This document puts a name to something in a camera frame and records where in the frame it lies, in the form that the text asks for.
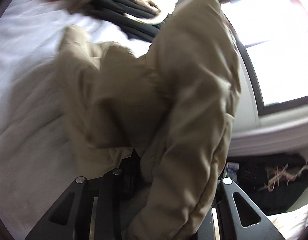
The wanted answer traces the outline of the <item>window with dark frame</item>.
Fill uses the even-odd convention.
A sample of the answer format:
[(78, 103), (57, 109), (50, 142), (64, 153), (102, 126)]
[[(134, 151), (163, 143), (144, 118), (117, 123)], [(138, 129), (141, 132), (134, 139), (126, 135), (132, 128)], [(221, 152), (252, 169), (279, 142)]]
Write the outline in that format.
[(308, 2), (219, 1), (234, 30), (258, 115), (308, 105)]

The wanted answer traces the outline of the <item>black hooded garment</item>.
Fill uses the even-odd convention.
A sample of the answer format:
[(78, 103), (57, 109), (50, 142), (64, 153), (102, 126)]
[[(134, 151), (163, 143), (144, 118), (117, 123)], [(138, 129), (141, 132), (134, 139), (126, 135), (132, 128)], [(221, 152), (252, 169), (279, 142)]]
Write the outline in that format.
[(134, 38), (146, 42), (152, 42), (162, 26), (171, 17), (168, 14), (157, 24), (139, 23), (131, 20), (125, 15), (129, 14), (146, 20), (157, 16), (151, 9), (133, 0), (92, 0), (83, 7), (83, 10), (94, 18), (117, 25), (127, 35), (128, 39)]

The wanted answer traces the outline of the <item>beige puffer jacket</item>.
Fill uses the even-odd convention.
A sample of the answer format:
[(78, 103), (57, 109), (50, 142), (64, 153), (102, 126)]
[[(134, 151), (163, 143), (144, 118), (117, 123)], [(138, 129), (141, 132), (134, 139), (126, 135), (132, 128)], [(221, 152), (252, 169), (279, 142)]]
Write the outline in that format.
[(188, 239), (202, 224), (228, 154), (241, 94), (235, 38), (217, 0), (179, 9), (136, 57), (65, 28), (55, 61), (80, 171), (99, 177), (132, 150), (145, 188), (124, 239)]

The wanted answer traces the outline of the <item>grey plush bed blanket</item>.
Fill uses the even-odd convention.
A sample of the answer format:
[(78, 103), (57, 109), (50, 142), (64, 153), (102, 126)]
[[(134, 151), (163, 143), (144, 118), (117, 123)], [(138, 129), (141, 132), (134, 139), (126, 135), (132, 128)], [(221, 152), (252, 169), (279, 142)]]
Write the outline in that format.
[(149, 44), (63, 3), (13, 0), (0, 19), (0, 219), (24, 239), (80, 172), (61, 110), (53, 59), (63, 29), (81, 26), (96, 42), (116, 41), (136, 56)]

